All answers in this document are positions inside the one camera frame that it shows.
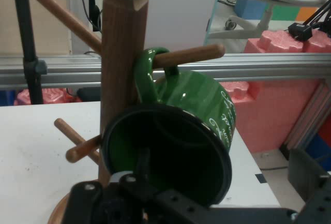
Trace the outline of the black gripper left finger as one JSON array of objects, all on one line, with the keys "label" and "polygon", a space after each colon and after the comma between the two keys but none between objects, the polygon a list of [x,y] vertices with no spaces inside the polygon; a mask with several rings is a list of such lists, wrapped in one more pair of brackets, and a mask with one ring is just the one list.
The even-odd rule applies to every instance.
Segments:
[{"label": "black gripper left finger", "polygon": [[106,188],[75,184],[64,223],[212,223],[213,212],[171,188],[152,186],[142,172],[126,174]]}]

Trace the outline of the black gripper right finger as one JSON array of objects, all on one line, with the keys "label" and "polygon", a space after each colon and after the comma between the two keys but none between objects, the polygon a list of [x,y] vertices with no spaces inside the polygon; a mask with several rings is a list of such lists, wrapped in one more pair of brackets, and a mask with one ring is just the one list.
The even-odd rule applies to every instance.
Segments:
[{"label": "black gripper right finger", "polygon": [[288,180],[305,206],[292,215],[294,223],[330,223],[330,174],[304,150],[289,154]]}]

